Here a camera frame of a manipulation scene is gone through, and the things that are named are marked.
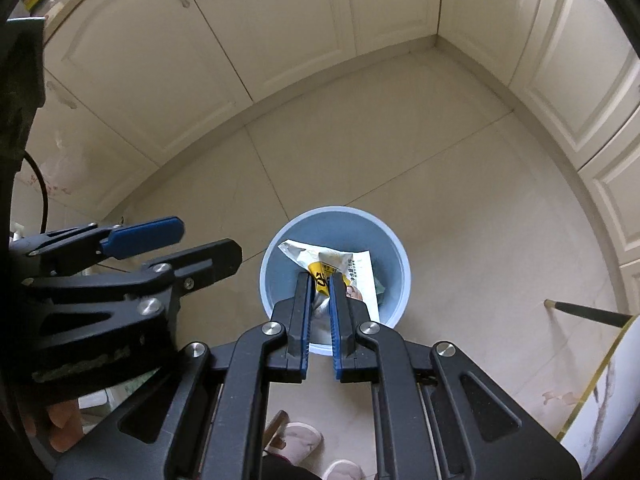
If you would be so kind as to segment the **person's left hand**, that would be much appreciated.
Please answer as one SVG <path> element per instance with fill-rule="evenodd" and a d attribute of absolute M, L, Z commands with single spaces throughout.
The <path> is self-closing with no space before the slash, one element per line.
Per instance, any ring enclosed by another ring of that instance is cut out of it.
<path fill-rule="evenodd" d="M 47 422 L 23 403 L 18 404 L 18 409 L 26 434 L 30 438 L 43 434 L 55 452 L 67 452 L 84 437 L 78 400 L 47 406 Z"/>

